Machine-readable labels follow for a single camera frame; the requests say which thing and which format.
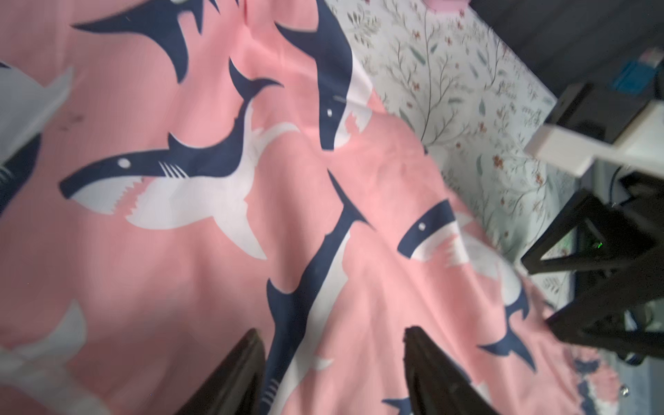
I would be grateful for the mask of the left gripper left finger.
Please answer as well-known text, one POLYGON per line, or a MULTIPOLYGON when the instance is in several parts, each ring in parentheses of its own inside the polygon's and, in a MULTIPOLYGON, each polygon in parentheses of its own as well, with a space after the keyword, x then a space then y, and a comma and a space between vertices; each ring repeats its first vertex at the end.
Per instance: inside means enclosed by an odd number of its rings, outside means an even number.
POLYGON ((256 415, 265 372, 264 342, 250 329, 176 415, 256 415))

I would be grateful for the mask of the pink shark print shorts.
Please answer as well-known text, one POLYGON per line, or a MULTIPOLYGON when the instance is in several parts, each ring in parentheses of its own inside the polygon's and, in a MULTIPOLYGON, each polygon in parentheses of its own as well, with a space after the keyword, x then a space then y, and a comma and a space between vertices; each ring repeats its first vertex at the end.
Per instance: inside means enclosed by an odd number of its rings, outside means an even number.
POLYGON ((412 414, 419 326, 501 414, 615 414, 323 1, 1 4, 1 411, 412 414))

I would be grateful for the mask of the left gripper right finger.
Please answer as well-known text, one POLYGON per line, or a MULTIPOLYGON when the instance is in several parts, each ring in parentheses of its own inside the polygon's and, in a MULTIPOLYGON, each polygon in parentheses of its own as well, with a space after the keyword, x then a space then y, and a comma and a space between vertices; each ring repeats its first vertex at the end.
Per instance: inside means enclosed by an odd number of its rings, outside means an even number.
POLYGON ((414 415, 497 414, 422 328, 407 328, 404 345, 406 384, 414 415))

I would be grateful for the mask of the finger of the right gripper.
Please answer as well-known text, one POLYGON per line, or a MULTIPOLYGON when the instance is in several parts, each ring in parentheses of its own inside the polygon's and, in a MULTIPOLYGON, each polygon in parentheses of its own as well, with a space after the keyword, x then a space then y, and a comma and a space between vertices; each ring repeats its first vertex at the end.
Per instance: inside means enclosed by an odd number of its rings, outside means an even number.
POLYGON ((609 316, 663 299, 663 255, 647 253, 574 299, 546 323, 562 342, 621 354, 662 358, 663 333, 626 330, 605 323, 609 316))
POLYGON ((579 190, 522 256, 522 264, 531 275, 619 269, 653 246, 654 238, 622 209, 579 190))

